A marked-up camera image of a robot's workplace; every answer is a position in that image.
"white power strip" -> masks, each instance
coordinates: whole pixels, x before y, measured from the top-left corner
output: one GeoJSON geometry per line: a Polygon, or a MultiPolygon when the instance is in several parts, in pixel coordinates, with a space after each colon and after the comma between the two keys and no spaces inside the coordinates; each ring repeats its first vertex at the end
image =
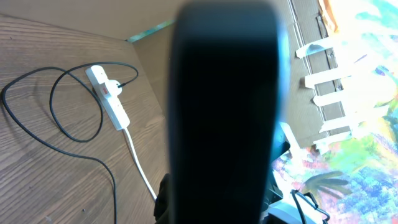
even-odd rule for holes
{"type": "Polygon", "coordinates": [[[104,68],[99,65],[88,68],[86,74],[116,130],[129,126],[130,119],[118,99],[118,95],[122,92],[122,88],[118,88],[120,83],[109,80],[104,68]]]}
{"type": "Polygon", "coordinates": [[[109,115],[109,118],[111,118],[111,121],[116,130],[119,131],[123,129],[124,134],[126,135],[126,141],[129,143],[130,146],[132,159],[136,163],[138,171],[142,179],[144,179],[150,195],[154,200],[156,200],[156,194],[150,186],[150,183],[141,168],[136,150],[132,143],[132,138],[130,136],[129,130],[127,129],[130,124],[130,119],[127,116],[118,98],[118,95],[122,92],[122,88],[118,87],[120,83],[116,80],[109,80],[106,76],[104,68],[99,65],[94,65],[91,68],[88,68],[86,70],[86,74],[91,84],[93,85],[94,90],[98,95],[98,98],[101,100],[102,105],[109,115]]]}

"brown wooden table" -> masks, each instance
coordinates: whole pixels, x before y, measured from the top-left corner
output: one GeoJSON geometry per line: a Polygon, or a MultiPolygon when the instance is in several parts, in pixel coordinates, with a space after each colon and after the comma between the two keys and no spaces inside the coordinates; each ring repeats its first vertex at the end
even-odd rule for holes
{"type": "MultiPolygon", "coordinates": [[[[141,166],[155,192],[167,171],[165,118],[134,47],[124,41],[38,22],[0,16],[0,88],[40,67],[69,69],[89,62],[126,62],[137,80],[119,96],[141,166]]],[[[127,67],[105,65],[110,79],[134,76],[127,67]]],[[[84,69],[74,73],[90,85],[84,69]]],[[[119,223],[154,223],[154,202],[133,162],[121,131],[104,114],[100,134],[78,143],[54,125],[49,96],[58,71],[40,72],[16,83],[7,102],[34,134],[60,149],[96,157],[112,170],[117,185],[119,223]]],[[[73,78],[65,77],[54,95],[54,110],[65,129],[84,139],[100,123],[98,105],[73,78]]],[[[64,156],[26,134],[1,105],[0,223],[113,223],[111,177],[95,161],[64,156]]]]}

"power strip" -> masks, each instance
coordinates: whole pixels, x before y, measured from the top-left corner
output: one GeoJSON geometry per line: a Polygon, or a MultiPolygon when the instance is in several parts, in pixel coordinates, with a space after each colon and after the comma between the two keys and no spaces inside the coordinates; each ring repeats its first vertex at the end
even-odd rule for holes
{"type": "Polygon", "coordinates": [[[99,65],[86,69],[86,74],[116,130],[119,131],[129,126],[130,119],[118,98],[122,92],[122,88],[118,88],[120,83],[116,80],[109,80],[104,68],[99,65]]]}

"blurry black object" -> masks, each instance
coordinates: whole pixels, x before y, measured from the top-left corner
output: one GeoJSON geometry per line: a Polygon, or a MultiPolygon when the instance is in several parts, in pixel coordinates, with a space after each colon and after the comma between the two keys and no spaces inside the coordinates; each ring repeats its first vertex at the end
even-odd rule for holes
{"type": "Polygon", "coordinates": [[[266,2],[180,11],[167,119],[171,223],[258,223],[289,83],[278,25],[266,2]]]}

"white cord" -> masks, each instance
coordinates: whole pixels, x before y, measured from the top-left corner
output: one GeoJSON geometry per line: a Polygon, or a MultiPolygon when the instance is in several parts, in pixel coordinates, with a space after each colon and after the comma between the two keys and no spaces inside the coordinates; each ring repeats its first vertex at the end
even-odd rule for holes
{"type": "Polygon", "coordinates": [[[150,194],[152,195],[152,198],[154,198],[154,200],[156,200],[156,194],[154,192],[154,189],[152,189],[152,187],[150,186],[150,183],[148,182],[147,177],[145,176],[144,171],[142,171],[141,165],[139,164],[138,157],[137,157],[137,154],[136,154],[136,150],[134,148],[134,145],[132,144],[132,139],[131,139],[129,130],[127,130],[127,128],[124,128],[123,131],[124,131],[124,135],[129,140],[129,145],[130,145],[129,148],[130,148],[130,152],[131,152],[131,155],[132,155],[132,159],[136,163],[138,171],[141,174],[141,177],[144,179],[144,182],[145,182],[150,194]]]}

